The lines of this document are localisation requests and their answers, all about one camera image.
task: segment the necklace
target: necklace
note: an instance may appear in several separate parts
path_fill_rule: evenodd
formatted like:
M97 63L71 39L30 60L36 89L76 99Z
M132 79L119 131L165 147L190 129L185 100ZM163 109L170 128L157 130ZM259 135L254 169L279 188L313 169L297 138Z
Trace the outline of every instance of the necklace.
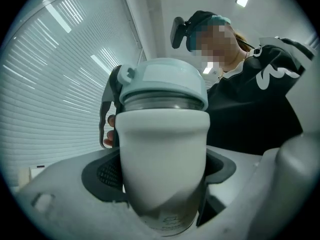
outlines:
M245 53L245 56L242 59L242 61L244 61L247 58L247 56L248 56L248 52ZM224 73L225 73L224 70L222 68L220 68L220 75L218 76L218 80L220 80L224 76Z

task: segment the white graphic print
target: white graphic print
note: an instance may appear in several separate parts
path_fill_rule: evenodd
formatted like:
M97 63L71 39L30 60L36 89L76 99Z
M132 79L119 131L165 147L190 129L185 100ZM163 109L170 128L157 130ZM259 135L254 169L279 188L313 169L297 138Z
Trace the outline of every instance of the white graphic print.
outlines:
M262 46L259 48L255 48L254 50L251 50L251 51L255 51L255 50L259 50L259 53L257 53L257 54L253 54L253 56L254 57L259 57L260 55L261 55L261 53L262 53Z
M282 78L285 74L287 74L289 77L292 78L298 78L299 75L297 73L291 72L288 69L284 67L278 67L277 70L275 70L270 64L266 66L266 68L263 70L263 76L261 72L259 72L256 75L256 83L259 86L261 90L266 90L269 86L270 82L270 75L274 78Z

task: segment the window blinds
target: window blinds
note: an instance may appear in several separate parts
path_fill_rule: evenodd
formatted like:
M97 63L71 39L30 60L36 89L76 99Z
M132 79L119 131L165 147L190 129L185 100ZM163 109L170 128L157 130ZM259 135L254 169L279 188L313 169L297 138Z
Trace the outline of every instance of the window blinds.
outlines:
M17 186L21 167L101 149L99 109L109 74L141 60L126 6L124 0L55 0L6 45L0 59L0 148L9 186ZM107 117L115 112L112 106Z

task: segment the brown hair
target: brown hair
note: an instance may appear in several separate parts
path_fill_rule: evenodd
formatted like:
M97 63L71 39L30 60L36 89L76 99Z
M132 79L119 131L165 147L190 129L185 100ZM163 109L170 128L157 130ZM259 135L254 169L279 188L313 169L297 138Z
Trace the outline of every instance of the brown hair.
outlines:
M244 50L245 52L250 52L250 50L252 49L250 46L244 44L243 42L239 41L239 40L242 40L242 41L245 41L247 43L247 40L239 33L237 32L233 32L234 33L234 36L236 38L236 41L238 42L238 45L240 46L240 48L242 50Z

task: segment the woman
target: woman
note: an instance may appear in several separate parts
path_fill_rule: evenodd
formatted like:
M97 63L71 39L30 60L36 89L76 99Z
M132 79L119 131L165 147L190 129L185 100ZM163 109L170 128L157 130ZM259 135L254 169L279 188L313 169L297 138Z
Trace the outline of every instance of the woman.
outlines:
M310 50L278 38L267 38L251 49L228 18L212 12L197 11L188 22L192 27L187 31L187 49L221 69L219 80L207 92L207 145L263 155L302 133L285 95L305 69L289 51L293 48L311 60ZM115 126L114 115L108 123ZM112 145L112 140L109 131L104 143Z

